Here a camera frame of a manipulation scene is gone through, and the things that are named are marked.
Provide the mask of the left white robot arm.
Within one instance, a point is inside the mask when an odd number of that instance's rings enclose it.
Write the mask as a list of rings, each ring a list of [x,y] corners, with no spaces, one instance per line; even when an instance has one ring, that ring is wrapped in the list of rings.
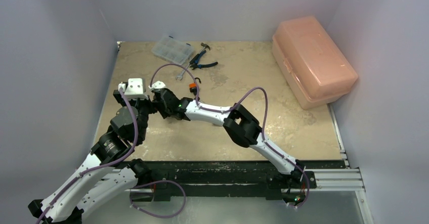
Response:
[[[153,180],[141,159],[122,165],[145,139],[149,114],[155,113],[152,103],[143,90],[122,87],[113,95],[122,107],[80,167],[54,193],[29,203],[37,223],[82,223],[118,194],[145,188]]]

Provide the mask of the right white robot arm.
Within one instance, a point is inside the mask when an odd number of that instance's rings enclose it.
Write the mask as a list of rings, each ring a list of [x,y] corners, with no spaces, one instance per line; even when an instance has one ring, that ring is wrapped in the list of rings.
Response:
[[[222,126],[232,142],[243,148],[251,148],[265,157],[284,176],[285,183],[296,187],[308,180],[305,166],[270,140],[259,121],[241,104],[219,107],[197,102],[197,99],[182,98],[167,88],[152,89],[152,103],[163,118],[202,121]]]

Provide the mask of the orange black padlock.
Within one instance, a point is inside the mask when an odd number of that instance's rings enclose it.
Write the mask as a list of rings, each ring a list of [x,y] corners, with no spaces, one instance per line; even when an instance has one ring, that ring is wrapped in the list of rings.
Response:
[[[195,78],[195,80],[196,80],[198,83],[201,83],[201,80],[200,80],[200,78],[199,78],[199,77],[196,77],[196,78]],[[189,84],[189,91],[190,91],[193,95],[196,95],[196,94],[197,94],[197,83],[191,83],[191,84]]]

